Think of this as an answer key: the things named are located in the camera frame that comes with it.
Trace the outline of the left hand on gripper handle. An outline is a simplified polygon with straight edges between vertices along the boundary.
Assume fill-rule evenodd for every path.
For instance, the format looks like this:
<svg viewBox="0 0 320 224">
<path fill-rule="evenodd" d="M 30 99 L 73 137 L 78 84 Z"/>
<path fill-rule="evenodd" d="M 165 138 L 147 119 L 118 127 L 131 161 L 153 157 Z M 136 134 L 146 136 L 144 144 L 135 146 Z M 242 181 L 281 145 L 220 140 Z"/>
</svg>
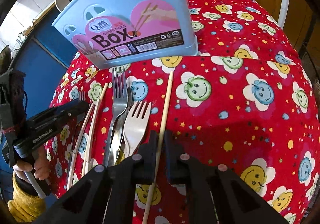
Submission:
<svg viewBox="0 0 320 224">
<path fill-rule="evenodd" d="M 35 170 L 34 176 L 39 180 L 45 180 L 46 178 L 48 178 L 50 173 L 49 161 L 47 159 L 47 152 L 44 146 L 39 147 L 37 149 L 37 152 L 35 152 L 35 155 L 37 156 L 37 159 L 35 160 L 35 163 L 33 165 L 27 162 L 18 161 L 13 166 L 16 176 L 28 183 L 30 182 L 25 175 L 26 172 Z"/>
</svg>

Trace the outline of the yellow sleeve forearm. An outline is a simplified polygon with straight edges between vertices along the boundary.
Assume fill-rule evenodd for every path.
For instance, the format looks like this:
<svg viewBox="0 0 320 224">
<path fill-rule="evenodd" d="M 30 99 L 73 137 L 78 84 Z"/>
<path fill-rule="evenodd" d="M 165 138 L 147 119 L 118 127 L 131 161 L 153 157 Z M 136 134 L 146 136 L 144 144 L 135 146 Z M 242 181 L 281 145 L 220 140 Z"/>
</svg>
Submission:
<svg viewBox="0 0 320 224">
<path fill-rule="evenodd" d="M 8 209 L 18 223 L 35 221 L 46 211 L 46 202 L 33 192 L 32 186 L 26 181 L 12 175 L 13 197 L 8 201 Z"/>
</svg>

